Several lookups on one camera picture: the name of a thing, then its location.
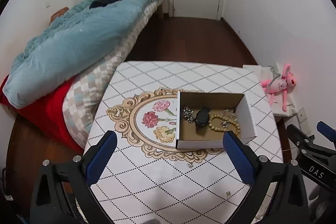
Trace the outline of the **open cardboard box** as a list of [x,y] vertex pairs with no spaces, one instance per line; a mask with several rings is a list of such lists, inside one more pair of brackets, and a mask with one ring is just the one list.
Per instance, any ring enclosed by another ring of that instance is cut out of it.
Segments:
[[[223,148],[224,133],[232,131],[243,144],[257,136],[252,109],[242,93],[179,92],[177,96],[176,149]],[[199,110],[210,108],[205,127],[195,125]]]

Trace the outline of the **light blue quilt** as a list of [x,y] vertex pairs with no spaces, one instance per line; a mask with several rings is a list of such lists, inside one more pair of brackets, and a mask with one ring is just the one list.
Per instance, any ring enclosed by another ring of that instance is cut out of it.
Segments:
[[2,89],[16,109],[32,104],[112,52],[156,0],[121,0],[90,8],[83,0],[27,42]]

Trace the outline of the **red blanket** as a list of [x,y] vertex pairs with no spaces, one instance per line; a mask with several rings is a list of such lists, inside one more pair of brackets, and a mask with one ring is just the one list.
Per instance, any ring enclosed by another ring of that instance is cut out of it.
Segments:
[[12,109],[15,113],[37,126],[50,139],[77,153],[81,153],[84,149],[74,141],[68,132],[62,111],[64,98],[74,80],[74,77],[70,78],[53,92],[22,109],[14,107]]

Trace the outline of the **pink panther plush toy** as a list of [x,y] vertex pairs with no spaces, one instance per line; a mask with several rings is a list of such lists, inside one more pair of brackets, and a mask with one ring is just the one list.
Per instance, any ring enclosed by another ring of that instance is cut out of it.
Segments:
[[297,84],[296,78],[290,71],[291,65],[285,64],[280,75],[271,80],[264,80],[261,86],[266,94],[269,105],[274,103],[275,96],[282,96],[282,111],[287,111],[288,93],[294,89]]

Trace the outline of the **brown pillow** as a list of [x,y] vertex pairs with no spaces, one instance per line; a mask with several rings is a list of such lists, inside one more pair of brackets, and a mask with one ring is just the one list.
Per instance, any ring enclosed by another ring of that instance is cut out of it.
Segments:
[[50,17],[50,23],[51,24],[56,18],[64,15],[69,10],[68,7],[63,7],[62,9],[56,11],[51,17]]

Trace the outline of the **checkered mattress bedding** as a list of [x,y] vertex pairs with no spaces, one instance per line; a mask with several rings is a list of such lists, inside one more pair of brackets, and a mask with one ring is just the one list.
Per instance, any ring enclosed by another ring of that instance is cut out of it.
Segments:
[[114,47],[111,53],[75,77],[62,105],[66,128],[80,148],[84,148],[93,120],[113,74],[133,49],[141,31],[163,0],[146,6],[134,27]]

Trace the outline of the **white wall power strip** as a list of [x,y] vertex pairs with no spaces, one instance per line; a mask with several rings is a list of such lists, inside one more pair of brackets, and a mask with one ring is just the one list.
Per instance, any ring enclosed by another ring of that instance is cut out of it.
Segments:
[[302,107],[297,112],[297,119],[300,130],[308,137],[312,136],[312,130],[308,121],[308,117],[306,115],[305,109]]

